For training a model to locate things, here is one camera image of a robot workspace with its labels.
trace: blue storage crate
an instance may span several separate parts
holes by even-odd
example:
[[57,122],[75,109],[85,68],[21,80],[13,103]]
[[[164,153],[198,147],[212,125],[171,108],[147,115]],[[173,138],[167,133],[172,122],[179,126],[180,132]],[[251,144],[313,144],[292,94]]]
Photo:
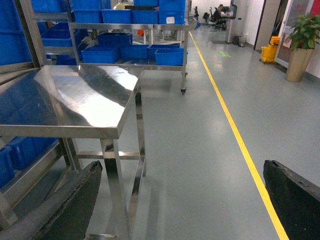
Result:
[[132,11],[130,9],[102,9],[102,18],[105,24],[131,24]]
[[185,24],[184,11],[159,11],[159,24]]
[[99,46],[107,48],[126,47],[133,43],[133,34],[124,32],[105,32],[97,36]]
[[13,0],[0,0],[0,29],[22,31],[20,19]]
[[0,30],[0,66],[31,62],[31,54],[23,32]]
[[120,48],[122,59],[148,59],[149,45],[130,45]]
[[72,47],[70,32],[66,30],[49,30],[41,38],[46,47]]
[[53,25],[50,30],[68,30],[69,31],[69,24],[67,22],[62,22]]
[[31,0],[36,13],[63,13],[68,10],[64,0]]
[[35,152],[39,157],[42,155],[58,138],[55,137],[33,137]]
[[182,66],[184,64],[184,49],[158,49],[155,52],[155,63],[157,65]]
[[87,10],[99,10],[102,9],[102,0],[72,0],[74,9],[87,9]]
[[103,9],[111,9],[111,0],[106,0],[104,4],[102,4]]
[[186,0],[159,0],[160,11],[185,11]]
[[[88,35],[86,29],[76,30],[74,34],[75,42],[77,45]],[[69,30],[52,30],[41,35],[43,45],[46,47],[72,47],[72,40]]]
[[148,49],[148,56],[149,56],[149,59],[155,60],[156,59],[155,53],[158,49],[179,49],[179,48],[180,48],[180,45],[153,44]]
[[133,24],[158,24],[157,10],[132,10]]
[[38,156],[32,137],[16,137],[8,146],[12,148],[10,157],[16,170],[23,170]]
[[102,24],[103,19],[99,9],[75,9],[73,10],[75,22],[81,24]]
[[0,149],[0,189],[15,177],[10,150],[10,147]]
[[134,0],[133,4],[135,6],[157,7],[157,6],[159,6],[159,0]]
[[59,55],[56,57],[55,65],[76,66],[77,61],[69,55]]
[[84,63],[114,64],[120,58],[119,48],[93,46],[82,51]]
[[38,28],[40,34],[44,34],[48,30],[47,25],[44,22],[38,22]]

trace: person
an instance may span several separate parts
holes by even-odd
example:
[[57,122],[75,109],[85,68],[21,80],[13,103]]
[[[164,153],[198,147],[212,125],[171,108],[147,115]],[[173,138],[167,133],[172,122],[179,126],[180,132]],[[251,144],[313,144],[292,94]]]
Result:
[[224,7],[223,4],[220,4],[219,7],[217,8],[217,11],[220,13],[221,15],[221,12],[222,12],[222,8]]
[[212,16],[212,21],[215,22],[216,27],[221,27],[222,30],[226,30],[225,24],[226,21],[225,19],[221,16],[223,4],[220,4],[218,8],[215,8],[215,11]]

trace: trash can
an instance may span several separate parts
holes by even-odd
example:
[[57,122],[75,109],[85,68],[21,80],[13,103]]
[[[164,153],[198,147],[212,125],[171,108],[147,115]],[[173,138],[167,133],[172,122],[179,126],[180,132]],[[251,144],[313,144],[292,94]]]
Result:
[[246,41],[247,41],[246,37],[243,37],[243,36],[239,37],[239,47],[245,47]]
[[239,38],[240,38],[241,36],[234,36],[234,38],[233,38],[233,45],[239,45]]

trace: desk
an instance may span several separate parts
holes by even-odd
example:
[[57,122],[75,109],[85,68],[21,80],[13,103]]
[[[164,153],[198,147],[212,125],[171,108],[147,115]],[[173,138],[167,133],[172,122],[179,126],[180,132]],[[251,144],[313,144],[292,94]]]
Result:
[[[119,237],[131,239],[142,175],[146,173],[142,68],[47,65],[0,86],[0,136],[56,137],[68,169],[79,159],[104,159]],[[121,152],[118,139],[135,101],[139,152]],[[100,139],[101,152],[78,152],[72,138]],[[138,160],[127,208],[120,159]]]

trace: potted plant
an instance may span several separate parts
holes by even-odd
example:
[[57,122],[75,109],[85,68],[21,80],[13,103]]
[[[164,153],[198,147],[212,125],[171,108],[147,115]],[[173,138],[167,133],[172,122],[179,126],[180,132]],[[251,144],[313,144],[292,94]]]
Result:
[[300,82],[320,39],[320,14],[312,16],[310,13],[299,15],[291,27],[293,32],[285,40],[291,41],[291,56],[285,79],[290,82]]

